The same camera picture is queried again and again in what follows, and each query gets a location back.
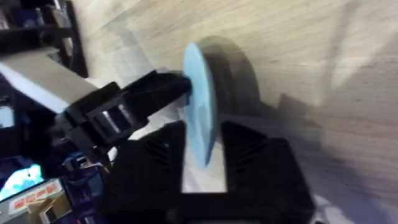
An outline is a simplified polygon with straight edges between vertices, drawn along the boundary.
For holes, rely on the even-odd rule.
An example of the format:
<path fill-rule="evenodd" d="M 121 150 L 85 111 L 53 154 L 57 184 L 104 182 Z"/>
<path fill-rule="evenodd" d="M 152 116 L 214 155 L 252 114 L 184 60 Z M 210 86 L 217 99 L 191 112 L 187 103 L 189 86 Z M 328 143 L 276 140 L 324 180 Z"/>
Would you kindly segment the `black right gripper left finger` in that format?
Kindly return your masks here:
<path fill-rule="evenodd" d="M 186 125 L 166 124 L 128 140 L 104 186 L 106 218 L 168 218 L 182 191 Z"/>

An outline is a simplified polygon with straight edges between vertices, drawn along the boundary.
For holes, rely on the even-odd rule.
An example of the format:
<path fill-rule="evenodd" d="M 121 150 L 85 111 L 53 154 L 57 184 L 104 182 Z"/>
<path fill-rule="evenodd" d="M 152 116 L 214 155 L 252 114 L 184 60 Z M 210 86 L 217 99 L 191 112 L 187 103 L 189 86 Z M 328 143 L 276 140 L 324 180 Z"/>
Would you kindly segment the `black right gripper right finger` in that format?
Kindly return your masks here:
<path fill-rule="evenodd" d="M 315 205 L 283 138 L 241 124 L 221 125 L 228 194 L 227 213 L 252 220 L 309 220 Z"/>

